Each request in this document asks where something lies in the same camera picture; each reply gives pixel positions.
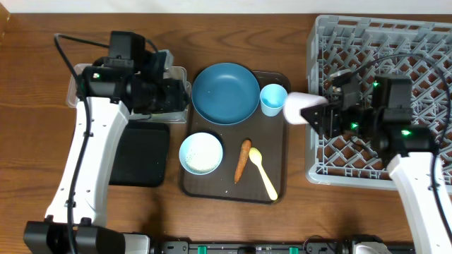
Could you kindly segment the pink white cup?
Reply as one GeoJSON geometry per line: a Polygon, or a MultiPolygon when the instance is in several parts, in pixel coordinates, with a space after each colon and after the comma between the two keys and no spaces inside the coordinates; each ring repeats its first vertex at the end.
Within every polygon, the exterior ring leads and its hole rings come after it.
{"type": "Polygon", "coordinates": [[[312,95],[302,92],[291,92],[285,99],[285,105],[282,108],[285,120],[292,125],[308,124],[308,121],[302,117],[300,111],[308,107],[320,104],[326,104],[328,100],[325,97],[312,95]]]}

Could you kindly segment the light blue cup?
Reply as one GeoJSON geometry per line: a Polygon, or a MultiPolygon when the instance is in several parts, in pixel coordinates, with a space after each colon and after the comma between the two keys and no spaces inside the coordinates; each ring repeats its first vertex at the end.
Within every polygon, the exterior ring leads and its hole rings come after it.
{"type": "Polygon", "coordinates": [[[266,85],[260,93],[261,111],[266,116],[276,116],[282,110],[287,99],[287,90],[279,84],[266,85]]]}

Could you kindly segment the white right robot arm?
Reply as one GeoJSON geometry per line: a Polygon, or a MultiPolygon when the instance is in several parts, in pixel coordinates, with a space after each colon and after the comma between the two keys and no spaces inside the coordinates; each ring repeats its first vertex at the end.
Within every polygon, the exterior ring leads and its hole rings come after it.
{"type": "Polygon", "coordinates": [[[335,77],[333,84],[340,89],[338,101],[297,113],[329,138],[353,135],[368,140],[401,197],[416,252],[450,253],[451,201],[440,175],[440,146],[428,127],[411,122],[411,79],[376,75],[368,108],[359,104],[360,86],[351,73],[335,77]]]}

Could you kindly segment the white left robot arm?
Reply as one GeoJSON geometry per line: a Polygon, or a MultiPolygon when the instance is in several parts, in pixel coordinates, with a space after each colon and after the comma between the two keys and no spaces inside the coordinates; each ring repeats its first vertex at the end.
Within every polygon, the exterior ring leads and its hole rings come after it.
{"type": "Polygon", "coordinates": [[[151,253],[140,233],[107,228],[107,189],[114,158],[132,114],[184,111],[189,95],[168,71],[174,57],[134,32],[114,31],[108,54],[73,72],[76,126],[58,191],[41,222],[23,240],[32,253],[151,253]]]}

